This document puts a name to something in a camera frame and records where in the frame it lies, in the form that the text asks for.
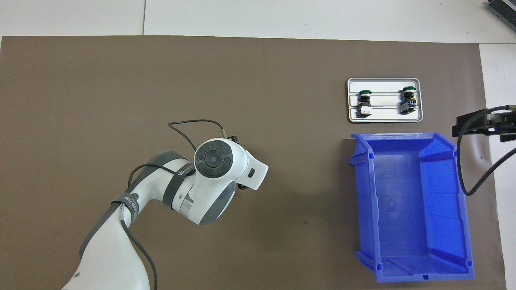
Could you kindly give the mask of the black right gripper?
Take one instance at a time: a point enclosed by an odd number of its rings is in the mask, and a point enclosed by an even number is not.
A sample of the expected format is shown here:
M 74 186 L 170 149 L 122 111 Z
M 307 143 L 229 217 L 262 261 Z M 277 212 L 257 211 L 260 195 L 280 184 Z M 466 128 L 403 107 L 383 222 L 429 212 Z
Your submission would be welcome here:
M 452 136 L 457 137 L 459 133 L 464 130 L 466 124 L 470 119 L 473 121 L 467 126 L 464 135 L 483 134 L 486 135 L 489 131 L 489 121 L 486 115 L 474 118 L 478 114 L 485 112 L 485 110 L 478 110 L 468 114 L 463 114 L 456 117 L 456 123 L 452 127 Z M 490 114 L 490 121 L 492 128 L 490 132 L 495 135 L 500 135 L 500 142 L 506 143 L 516 140 L 516 114 L 515 113 L 492 113 Z

